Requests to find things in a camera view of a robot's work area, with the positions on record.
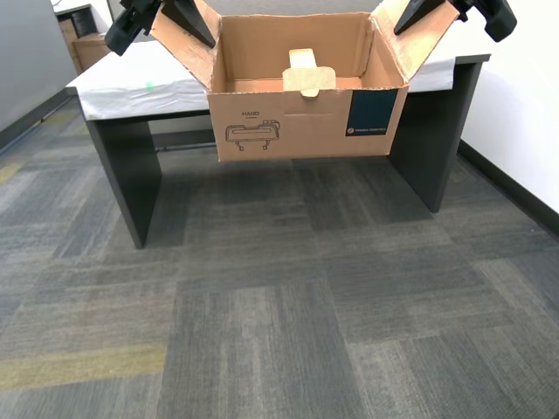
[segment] baseboard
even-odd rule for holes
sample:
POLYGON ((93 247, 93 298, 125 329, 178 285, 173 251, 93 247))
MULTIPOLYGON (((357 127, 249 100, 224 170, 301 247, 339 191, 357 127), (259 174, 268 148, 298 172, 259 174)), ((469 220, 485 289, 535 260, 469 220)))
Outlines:
POLYGON ((70 97, 65 90, 56 93, 50 99, 44 101, 32 111, 28 112, 13 124, 0 131, 0 150, 8 146, 17 137, 33 127, 35 123, 47 115, 53 109, 66 102, 70 97))
POLYGON ((213 136, 213 131, 210 129, 153 134, 152 137, 156 148, 188 148, 199 144, 214 143, 215 145, 216 142, 216 139, 213 136))
POLYGON ((545 230, 559 237, 559 214, 547 204, 465 142, 460 142, 458 153, 545 230))

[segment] printed diagram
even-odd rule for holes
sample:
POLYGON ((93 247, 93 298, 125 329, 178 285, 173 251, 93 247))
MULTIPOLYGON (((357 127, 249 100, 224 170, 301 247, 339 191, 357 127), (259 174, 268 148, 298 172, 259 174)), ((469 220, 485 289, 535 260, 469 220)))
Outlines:
POLYGON ((280 123, 276 120, 263 120, 257 127, 245 125, 229 125, 225 130, 225 140, 234 142, 240 151, 245 151, 241 144, 246 141, 264 141, 263 150, 267 150, 270 142, 280 137, 280 123))

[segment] gray carpet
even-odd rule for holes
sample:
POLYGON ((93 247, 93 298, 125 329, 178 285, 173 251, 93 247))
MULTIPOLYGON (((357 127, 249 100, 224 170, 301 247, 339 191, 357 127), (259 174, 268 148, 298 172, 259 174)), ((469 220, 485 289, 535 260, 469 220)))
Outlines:
POLYGON ((458 158, 161 153, 136 251, 76 102, 0 156, 0 418, 542 418, 559 243, 458 158))

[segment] blue label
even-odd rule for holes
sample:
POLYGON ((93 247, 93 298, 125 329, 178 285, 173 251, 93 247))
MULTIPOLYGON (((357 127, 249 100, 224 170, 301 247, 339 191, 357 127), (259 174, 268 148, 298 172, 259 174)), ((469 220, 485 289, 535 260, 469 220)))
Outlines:
POLYGON ((398 89, 354 90, 346 137, 385 135, 398 89))

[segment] open cardboard box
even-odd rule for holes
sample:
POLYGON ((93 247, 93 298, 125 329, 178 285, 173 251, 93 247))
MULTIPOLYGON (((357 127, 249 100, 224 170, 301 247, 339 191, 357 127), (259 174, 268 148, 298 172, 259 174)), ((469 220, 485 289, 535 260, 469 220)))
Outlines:
POLYGON ((152 34, 206 87, 220 161, 388 155, 411 78, 458 16, 445 2, 396 36, 408 2, 384 0, 373 13, 222 17, 196 0, 214 48, 161 12, 152 34), (301 49, 318 67, 286 72, 301 49))

